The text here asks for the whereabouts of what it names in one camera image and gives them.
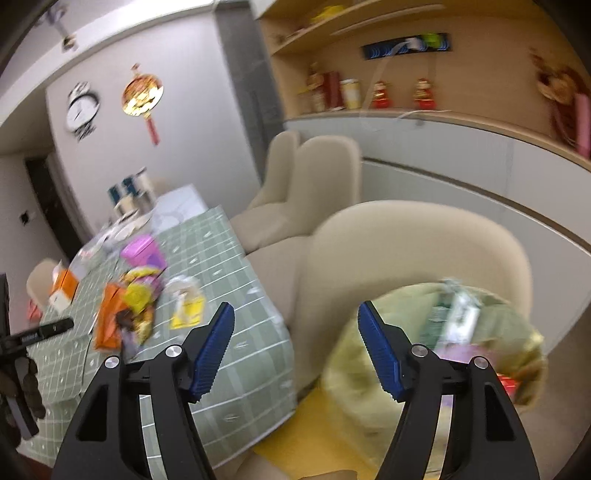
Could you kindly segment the orange snack wrapper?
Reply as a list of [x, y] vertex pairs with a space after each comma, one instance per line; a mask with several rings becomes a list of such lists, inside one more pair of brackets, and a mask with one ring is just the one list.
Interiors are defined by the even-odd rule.
[[121, 333], [116, 315], [125, 310], [124, 289], [116, 283], [108, 283], [104, 290], [94, 328], [94, 348], [99, 351], [118, 351]]

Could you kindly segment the yellow trash bag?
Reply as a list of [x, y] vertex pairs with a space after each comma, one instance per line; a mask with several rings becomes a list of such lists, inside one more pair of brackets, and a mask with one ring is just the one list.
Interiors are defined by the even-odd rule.
[[381, 479], [535, 479], [519, 413], [541, 394], [544, 339], [498, 296], [482, 304], [468, 345], [436, 352], [420, 342], [443, 282], [363, 302], [322, 374], [335, 425]]

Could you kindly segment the green white milk carton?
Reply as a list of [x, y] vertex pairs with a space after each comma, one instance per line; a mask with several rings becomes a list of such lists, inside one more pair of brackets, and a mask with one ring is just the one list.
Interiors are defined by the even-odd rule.
[[480, 300], [467, 287], [453, 279], [444, 280], [421, 331], [420, 342], [436, 352], [470, 344], [481, 310]]

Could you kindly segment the purple yellow snack packet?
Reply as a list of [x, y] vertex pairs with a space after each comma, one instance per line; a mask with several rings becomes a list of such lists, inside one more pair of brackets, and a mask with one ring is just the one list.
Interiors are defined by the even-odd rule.
[[155, 301], [163, 290], [163, 273], [163, 270], [151, 266], [135, 267], [121, 276], [121, 282], [125, 288], [135, 281], [147, 283], [153, 288], [153, 301]]

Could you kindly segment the orange white tissue box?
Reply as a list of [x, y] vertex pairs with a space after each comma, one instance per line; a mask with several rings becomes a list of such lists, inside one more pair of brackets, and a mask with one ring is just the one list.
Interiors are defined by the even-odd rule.
[[73, 302], [79, 281], [68, 269], [58, 263], [52, 270], [53, 284], [48, 297], [49, 306], [62, 313]]

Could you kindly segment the green checkered tablecloth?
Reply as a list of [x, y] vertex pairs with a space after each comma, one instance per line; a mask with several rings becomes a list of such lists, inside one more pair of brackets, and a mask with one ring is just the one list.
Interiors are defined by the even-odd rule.
[[[176, 324], [180, 295], [163, 291], [151, 334], [135, 358], [187, 358], [189, 416], [209, 464], [219, 468], [294, 414], [293, 345], [221, 208], [180, 221], [154, 239], [165, 259], [162, 281], [195, 282], [200, 304], [197, 320]], [[104, 290], [128, 270], [118, 255], [101, 261], [65, 309], [72, 328], [30, 348], [46, 415], [20, 444], [22, 454], [55, 463], [74, 412], [106, 359], [95, 344]]]

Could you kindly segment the yellow cushion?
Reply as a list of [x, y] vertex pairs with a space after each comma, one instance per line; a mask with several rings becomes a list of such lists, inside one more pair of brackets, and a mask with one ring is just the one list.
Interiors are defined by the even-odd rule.
[[297, 405], [294, 416], [253, 447], [290, 479], [352, 470], [359, 479], [373, 479], [380, 464], [370, 460], [335, 425], [335, 402], [322, 386], [315, 386]]

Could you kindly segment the beige chair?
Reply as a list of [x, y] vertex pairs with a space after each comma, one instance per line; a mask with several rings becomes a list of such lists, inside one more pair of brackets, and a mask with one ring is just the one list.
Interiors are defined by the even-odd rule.
[[287, 199], [230, 221], [245, 253], [310, 236], [329, 217], [361, 200], [362, 152], [345, 136], [317, 136], [297, 148]]
[[283, 131], [271, 140], [267, 151], [263, 186], [250, 202], [249, 209], [271, 203], [283, 203], [287, 199], [294, 157], [300, 145], [301, 134], [293, 130]]
[[[325, 366], [356, 308], [394, 290], [453, 279], [498, 296], [530, 321], [532, 274], [521, 244], [488, 218], [450, 206], [360, 203], [307, 239], [250, 253], [249, 263], [287, 320], [298, 404], [315, 386], [324, 389]], [[236, 474], [290, 479], [253, 449]], [[301, 479], [358, 477], [339, 470]]]

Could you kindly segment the beige chair far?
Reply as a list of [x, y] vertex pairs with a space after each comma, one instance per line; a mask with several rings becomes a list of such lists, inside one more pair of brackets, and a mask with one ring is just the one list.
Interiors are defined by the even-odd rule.
[[283, 131], [271, 140], [267, 151], [263, 186], [250, 202], [249, 209], [271, 203], [283, 203], [287, 199], [294, 157], [300, 145], [301, 134], [293, 130]]

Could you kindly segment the red figurine right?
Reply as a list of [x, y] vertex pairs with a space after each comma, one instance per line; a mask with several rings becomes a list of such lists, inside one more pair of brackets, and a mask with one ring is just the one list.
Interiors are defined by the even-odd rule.
[[437, 105], [434, 99], [432, 84], [427, 78], [420, 78], [417, 81], [414, 103], [418, 110], [436, 109]]

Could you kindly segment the red figurine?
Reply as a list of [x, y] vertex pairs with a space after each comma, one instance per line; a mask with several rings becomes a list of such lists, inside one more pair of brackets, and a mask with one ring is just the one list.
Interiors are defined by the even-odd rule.
[[391, 107], [391, 99], [388, 95], [388, 85], [386, 82], [377, 81], [373, 87], [372, 101], [370, 107], [372, 109], [389, 109]]
[[417, 81], [414, 103], [418, 110], [436, 109], [437, 105], [434, 99], [432, 84], [427, 78], [420, 78]]

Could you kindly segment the red figurine left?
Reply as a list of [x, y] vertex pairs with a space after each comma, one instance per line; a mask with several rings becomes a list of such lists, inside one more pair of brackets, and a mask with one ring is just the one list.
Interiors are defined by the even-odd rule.
[[391, 107], [391, 99], [388, 95], [388, 85], [386, 82], [377, 81], [373, 87], [372, 101], [370, 107], [372, 109], [389, 109]]

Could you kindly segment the flower bouquet red bag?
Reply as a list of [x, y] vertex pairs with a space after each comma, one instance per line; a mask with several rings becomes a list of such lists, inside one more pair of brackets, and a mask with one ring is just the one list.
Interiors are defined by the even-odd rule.
[[535, 48], [529, 51], [536, 86], [549, 102], [551, 126], [558, 140], [590, 159], [590, 87], [566, 65], [552, 65]]

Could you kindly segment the black power strip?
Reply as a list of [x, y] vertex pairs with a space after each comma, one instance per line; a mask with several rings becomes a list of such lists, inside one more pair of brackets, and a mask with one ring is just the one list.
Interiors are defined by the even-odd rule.
[[426, 33], [374, 42], [363, 45], [361, 49], [363, 59], [377, 60], [409, 54], [448, 52], [452, 50], [452, 42], [448, 33]]

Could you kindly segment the panda wall clock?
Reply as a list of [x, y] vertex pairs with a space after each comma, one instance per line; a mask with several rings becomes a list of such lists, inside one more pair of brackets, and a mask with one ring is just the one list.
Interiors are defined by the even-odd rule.
[[81, 141], [95, 129], [92, 122], [100, 109], [100, 99], [89, 82], [79, 82], [68, 95], [65, 125], [77, 141]]

